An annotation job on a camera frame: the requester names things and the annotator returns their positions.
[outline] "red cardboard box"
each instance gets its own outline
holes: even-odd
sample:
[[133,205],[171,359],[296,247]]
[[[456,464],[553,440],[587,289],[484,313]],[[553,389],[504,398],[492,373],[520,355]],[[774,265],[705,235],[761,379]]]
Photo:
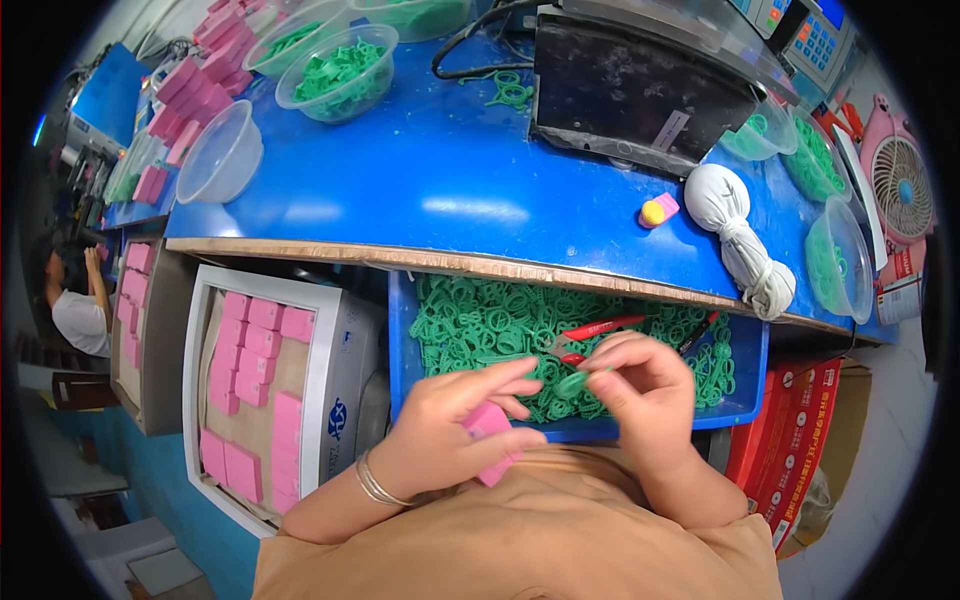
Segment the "red cardboard box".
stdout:
[[788,363],[767,373],[760,415],[731,432],[727,477],[747,494],[750,512],[770,523],[780,549],[820,463],[840,379],[840,358]]

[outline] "white shirt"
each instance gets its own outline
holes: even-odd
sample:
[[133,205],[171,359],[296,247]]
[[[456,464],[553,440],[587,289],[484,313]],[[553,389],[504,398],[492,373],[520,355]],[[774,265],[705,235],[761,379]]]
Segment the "white shirt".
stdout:
[[63,290],[50,312],[57,329],[71,346],[93,356],[110,358],[107,320],[96,298]]

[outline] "bracelet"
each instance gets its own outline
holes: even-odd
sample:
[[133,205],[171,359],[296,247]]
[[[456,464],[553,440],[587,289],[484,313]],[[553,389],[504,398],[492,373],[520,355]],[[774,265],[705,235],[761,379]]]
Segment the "bracelet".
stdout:
[[360,482],[360,487],[363,488],[363,491],[367,496],[380,504],[389,504],[391,506],[413,506],[413,502],[406,502],[390,495],[386,490],[380,487],[380,484],[377,483],[376,479],[373,479],[372,473],[370,473],[370,465],[367,463],[367,455],[370,453],[369,450],[366,450],[363,454],[360,455],[359,460],[357,460],[357,480]]

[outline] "fan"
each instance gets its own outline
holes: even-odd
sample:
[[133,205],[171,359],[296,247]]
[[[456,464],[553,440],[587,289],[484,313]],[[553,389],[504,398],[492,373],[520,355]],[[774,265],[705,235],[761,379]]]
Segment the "fan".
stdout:
[[933,230],[933,194],[917,140],[906,117],[893,115],[883,94],[874,94],[860,147],[860,164],[874,188],[885,237],[909,246]]

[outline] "blue logo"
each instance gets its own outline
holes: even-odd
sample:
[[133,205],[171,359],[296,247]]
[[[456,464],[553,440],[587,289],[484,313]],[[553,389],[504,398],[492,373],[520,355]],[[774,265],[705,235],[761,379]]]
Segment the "blue logo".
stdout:
[[337,398],[333,408],[330,409],[330,416],[326,421],[326,433],[336,438],[340,442],[340,435],[344,432],[344,426],[347,424],[347,406]]

